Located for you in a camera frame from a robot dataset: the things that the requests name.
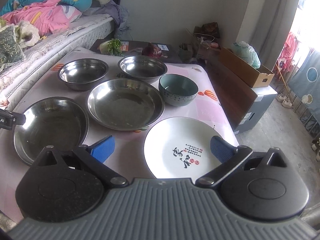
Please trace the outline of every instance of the curtain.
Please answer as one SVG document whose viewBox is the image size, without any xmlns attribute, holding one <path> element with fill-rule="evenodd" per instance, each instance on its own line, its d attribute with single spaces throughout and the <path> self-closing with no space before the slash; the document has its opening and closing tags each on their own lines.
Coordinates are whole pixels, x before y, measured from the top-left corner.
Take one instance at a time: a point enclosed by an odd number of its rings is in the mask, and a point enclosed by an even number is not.
<svg viewBox="0 0 320 240">
<path fill-rule="evenodd" d="M 299 0 L 266 0 L 249 44 L 272 70 L 290 31 Z"/>
</svg>

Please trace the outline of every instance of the floor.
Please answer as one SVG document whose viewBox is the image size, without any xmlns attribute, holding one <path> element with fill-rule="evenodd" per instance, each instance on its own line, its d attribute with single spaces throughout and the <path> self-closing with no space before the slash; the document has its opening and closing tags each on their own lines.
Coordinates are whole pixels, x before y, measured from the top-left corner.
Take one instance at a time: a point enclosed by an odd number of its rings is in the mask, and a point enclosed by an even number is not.
<svg viewBox="0 0 320 240">
<path fill-rule="evenodd" d="M 239 144 L 254 151 L 279 147 L 306 183 L 310 197 L 306 208 L 320 202 L 320 162 L 311 148 L 312 137 L 292 109 L 284 108 L 276 99 L 257 125 L 237 134 Z"/>
</svg>

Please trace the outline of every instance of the white plate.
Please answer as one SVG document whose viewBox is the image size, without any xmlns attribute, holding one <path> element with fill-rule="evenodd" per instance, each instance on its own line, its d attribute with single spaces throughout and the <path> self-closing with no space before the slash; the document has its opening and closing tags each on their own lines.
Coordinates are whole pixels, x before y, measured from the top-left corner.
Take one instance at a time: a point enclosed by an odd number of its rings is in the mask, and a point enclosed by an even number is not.
<svg viewBox="0 0 320 240">
<path fill-rule="evenodd" d="M 210 140 L 218 135 L 212 127 L 187 117 L 172 117 L 150 129 L 144 142 L 144 157 L 158 179 L 199 177 L 221 162 L 211 153 Z"/>
</svg>

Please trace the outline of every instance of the blue gripper pad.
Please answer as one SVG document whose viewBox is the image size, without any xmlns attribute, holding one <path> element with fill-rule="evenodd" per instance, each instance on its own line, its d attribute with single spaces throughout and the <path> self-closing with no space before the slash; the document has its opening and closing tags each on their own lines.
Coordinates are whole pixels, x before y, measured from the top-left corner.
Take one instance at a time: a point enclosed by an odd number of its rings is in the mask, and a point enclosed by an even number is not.
<svg viewBox="0 0 320 240">
<path fill-rule="evenodd" d="M 236 147 L 227 143 L 224 139 L 221 139 L 219 136 L 213 136 L 210 141 L 211 152 L 217 159 L 224 163 L 229 160 L 233 155 L 235 155 Z"/>
<path fill-rule="evenodd" d="M 95 157 L 99 162 L 104 163 L 106 159 L 114 152 L 116 146 L 115 138 L 108 135 L 102 140 L 89 146 L 91 149 L 90 154 Z"/>
</svg>

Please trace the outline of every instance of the metal rim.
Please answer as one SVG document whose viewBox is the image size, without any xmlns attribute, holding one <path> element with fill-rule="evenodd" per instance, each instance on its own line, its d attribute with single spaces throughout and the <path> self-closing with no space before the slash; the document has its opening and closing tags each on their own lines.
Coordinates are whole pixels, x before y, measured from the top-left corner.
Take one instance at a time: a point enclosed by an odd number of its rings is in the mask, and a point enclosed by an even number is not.
<svg viewBox="0 0 320 240">
<path fill-rule="evenodd" d="M 161 74 L 160 76 L 154 76 L 154 77 L 138 77 L 138 76 L 134 76 L 134 75 L 132 75 L 132 74 L 129 74 L 129 73 L 127 73 L 126 71 L 124 71 L 122 68 L 121 68 L 121 62 L 122 61 L 124 61 L 125 59 L 127 59 L 127 58 L 129 58 L 129 57 L 142 57 L 142 58 L 145 58 L 145 59 L 151 59 L 151 60 L 155 60 L 155 61 L 157 61 L 157 62 L 159 62 L 160 63 L 160 65 L 162 65 L 163 67 L 164 67 L 164 73 L 163 74 Z M 160 60 L 157 60 L 157 59 L 155 59 L 155 58 L 151 58 L 151 57 L 148 57 L 148 56 L 143 56 L 143 55 L 136 55 L 136 56 L 128 56 L 128 57 L 124 57 L 124 58 L 122 58 L 121 60 L 119 60 L 118 61 L 118 68 L 123 72 L 123 73 L 125 73 L 126 75 L 129 75 L 129 76 L 131 76 L 131 77 L 133 77 L 133 78 L 135 78 L 135 79 L 145 79 L 145 80 L 149 80 L 149 79 L 155 79 L 155 78 L 158 78 L 158 77 L 161 77 L 161 76 L 163 76 L 163 75 L 165 75 L 167 72 L 168 72 L 168 68 L 167 68 L 167 66 L 166 66 L 166 64 L 164 64 L 163 62 L 161 62 Z"/>
<path fill-rule="evenodd" d="M 49 97 L 49 98 L 44 98 L 44 99 L 41 99 L 41 100 L 33 103 L 33 104 L 32 104 L 31 106 L 29 106 L 26 110 L 24 110 L 23 113 L 25 113 L 26 111 L 28 111 L 28 110 L 29 110 L 31 107 L 33 107 L 35 104 L 41 103 L 41 102 L 46 101 L 46 100 L 48 100 L 48 99 L 68 100 L 68 101 L 73 102 L 75 105 L 77 105 L 77 106 L 82 110 L 82 112 L 84 113 L 84 116 L 85 116 L 85 121 L 86 121 L 86 123 L 87 123 L 87 126 L 86 126 L 85 131 L 84 131 L 84 135 L 83 135 L 81 141 L 79 142 L 79 145 L 83 144 L 84 140 L 87 138 L 88 131 L 89 131 L 89 116 L 88 116 L 87 112 L 84 111 L 84 109 L 83 109 L 79 104 L 77 104 L 73 99 L 71 99 L 71 98 L 66 98 L 66 97 Z M 15 125 L 14 128 L 13 128 L 13 130 L 12 130 L 12 145 L 13 145 L 13 148 L 14 148 L 16 154 L 18 155 L 18 157 L 20 158 L 20 160 L 21 160 L 24 164 L 26 164 L 26 165 L 28 165 L 28 166 L 31 166 L 33 162 L 32 162 L 32 163 L 28 163 L 28 162 L 26 162 L 24 159 L 22 159 L 22 157 L 20 157 L 20 155 L 19 155 L 19 153 L 18 153 L 18 151 L 17 151 L 17 148 L 16 148 L 16 146 L 15 146 L 15 143 L 14 143 L 14 135 L 15 135 L 16 127 L 17 127 L 17 126 Z"/>
<path fill-rule="evenodd" d="M 74 82 L 67 82 L 67 81 L 63 80 L 63 79 L 60 77 L 60 73 L 61 73 L 62 69 L 63 69 L 66 65 L 68 65 L 68 64 L 70 64 L 70 63 L 72 63 L 72 62 L 74 62 L 74 61 L 76 61 L 76 60 L 80 60 L 80 59 L 92 59 L 92 60 L 99 61 L 100 63 L 102 63 L 103 65 L 105 65 L 107 69 L 106 69 L 105 73 L 104 73 L 101 77 L 99 77 L 99 78 L 97 78 L 97 79 L 95 79 L 95 80 L 86 82 L 86 83 L 74 83 Z M 63 83 L 65 83 L 65 84 L 85 85 L 85 84 L 90 84 L 90 83 L 92 83 L 92 82 L 95 82 L 95 81 L 97 81 L 97 80 L 105 77 L 105 76 L 107 75 L 108 71 L 109 71 L 109 65 L 108 65 L 106 62 L 104 62 L 104 61 L 102 61 L 102 60 L 100 60 L 100 59 L 96 59 L 96 58 L 78 58 L 78 59 L 72 60 L 72 61 L 70 61 L 70 62 L 68 62 L 68 63 L 65 63 L 65 64 L 58 70 L 58 79 L 59 79 L 60 81 L 62 81 Z"/>
<path fill-rule="evenodd" d="M 86 98 L 86 109 L 87 109 L 88 113 L 90 114 L 90 116 L 91 116 L 97 123 L 101 124 L 101 125 L 104 126 L 104 127 L 110 128 L 110 129 L 112 129 L 112 130 L 117 130 L 117 131 L 135 131 L 135 130 L 139 130 L 139 129 L 142 129 L 142 128 L 144 128 L 144 127 L 148 127 L 148 126 L 150 126 L 150 125 L 153 125 L 156 121 L 159 120 L 159 118 L 162 116 L 162 114 L 163 114 L 163 112 L 164 112 L 165 101 L 164 101 L 164 99 L 162 98 L 160 92 L 159 92 L 154 86 L 152 86 L 152 85 L 150 85 L 150 84 L 148 84 L 148 83 L 146 83 L 146 82 L 140 81 L 140 80 L 134 80 L 134 81 L 144 83 L 144 84 L 147 85 L 148 87 L 154 89 L 155 92 L 157 93 L 157 95 L 159 96 L 160 100 L 161 100 L 161 103 L 162 103 L 161 113 L 160 113 L 159 117 L 158 117 L 156 120 L 154 120 L 153 122 L 147 123 L 147 124 L 144 125 L 143 127 L 137 127 L 137 128 L 134 128 L 134 129 L 117 129 L 117 128 L 109 127 L 109 126 L 105 125 L 103 122 L 101 122 L 100 120 L 98 120 L 98 119 L 91 113 L 91 111 L 90 111 L 90 109 L 89 109 L 89 106 L 88 106 L 89 96 L 91 95 L 92 91 L 93 91 L 95 88 L 97 88 L 98 86 L 100 86 L 100 85 L 102 85 L 102 84 L 104 84 L 104 83 L 111 82 L 111 81 L 113 81 L 113 80 L 132 80 L 132 79 L 130 79 L 130 78 L 117 78 L 117 79 L 110 79 L 110 80 L 107 80 L 107 81 L 105 81 L 105 82 L 102 82 L 102 83 L 100 83 L 99 85 L 95 86 L 93 89 L 91 89 L 90 92 L 88 93 L 87 98 Z"/>
<path fill-rule="evenodd" d="M 163 119 L 163 120 L 157 122 L 153 127 L 150 128 L 150 130 L 148 131 L 148 133 L 147 133 L 147 135 L 146 135 L 146 137 L 145 137 L 145 139 L 144 139 L 144 142 L 143 142 L 143 158 L 144 158 L 144 161 L 146 162 L 146 164 L 147 164 L 147 166 L 148 166 L 149 171 L 152 173 L 153 176 L 155 176 L 155 175 L 153 174 L 152 170 L 150 169 L 150 167 L 149 167 L 149 165 L 148 165 L 148 162 L 147 162 L 147 160 L 146 160 L 146 155 L 145 155 L 145 153 L 144 153 L 144 147 L 145 147 L 145 144 L 146 144 L 146 140 L 147 140 L 148 134 L 151 132 L 151 130 L 152 130 L 158 123 L 161 123 L 161 122 L 164 121 L 164 120 L 168 120 L 168 119 L 172 119 L 172 118 L 193 119 L 193 120 L 196 120 L 196 121 L 198 121 L 198 122 L 202 122 L 202 121 L 200 121 L 200 120 L 197 120 L 197 119 L 194 119 L 194 118 L 191 118 L 191 117 L 173 116 L 173 117 L 169 117 L 169 118 L 166 118 L 166 119 Z M 202 122 L 202 123 L 205 124 L 206 126 L 209 126 L 212 130 L 214 130 L 214 131 L 220 136 L 220 138 L 223 139 L 223 137 L 217 132 L 217 130 L 215 130 L 215 128 L 211 127 L 210 125 L 206 124 L 205 122 Z"/>
<path fill-rule="evenodd" d="M 196 85 L 196 87 L 198 88 L 198 89 L 197 89 L 198 91 L 197 91 L 196 93 L 194 93 L 193 95 L 184 96 L 184 97 L 186 97 L 186 98 L 188 98 L 188 97 L 193 97 L 193 96 L 195 96 L 195 95 L 199 92 L 199 87 L 198 87 L 198 85 L 197 85 L 192 79 L 190 79 L 190 78 L 188 78 L 188 77 L 185 77 L 185 76 L 182 76 L 182 75 L 178 75 L 178 74 L 165 74 L 165 75 L 163 75 L 163 76 L 159 79 L 159 86 L 161 86 L 164 90 L 165 90 L 165 88 L 161 85 L 161 79 L 162 79 L 164 76 L 168 76 L 168 75 L 175 75 L 175 76 L 180 76 L 180 77 L 187 78 L 188 80 L 190 80 L 191 82 L 193 82 L 193 84 Z"/>
</svg>

